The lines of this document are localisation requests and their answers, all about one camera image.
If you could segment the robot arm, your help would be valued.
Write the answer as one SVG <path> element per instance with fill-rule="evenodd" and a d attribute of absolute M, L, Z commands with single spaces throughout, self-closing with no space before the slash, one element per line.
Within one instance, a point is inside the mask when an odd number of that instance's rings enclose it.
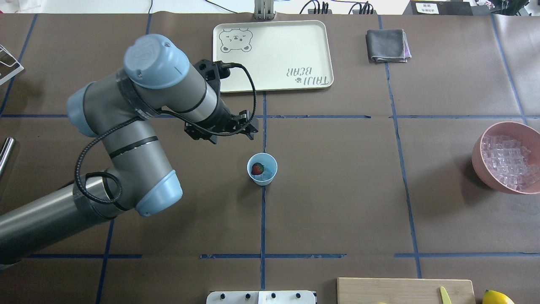
<path fill-rule="evenodd" d="M 1 216 L 1 266 L 135 210 L 151 216 L 183 196 L 181 182 L 150 119 L 168 115 L 193 140 L 253 140 L 257 93 L 241 63 L 193 64 L 157 33 L 129 46 L 117 71 L 66 102 L 67 117 L 90 138 L 68 185 Z"/>

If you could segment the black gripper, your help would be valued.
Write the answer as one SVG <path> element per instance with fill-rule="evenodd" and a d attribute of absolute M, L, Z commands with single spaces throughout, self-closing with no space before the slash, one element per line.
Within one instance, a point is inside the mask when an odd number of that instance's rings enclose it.
<path fill-rule="evenodd" d="M 193 140 L 205 140 L 217 144 L 218 137 L 228 137 L 242 133 L 250 141 L 259 132 L 259 122 L 249 110 L 233 115 L 225 108 L 217 108 L 200 122 L 184 119 L 184 132 Z"/>

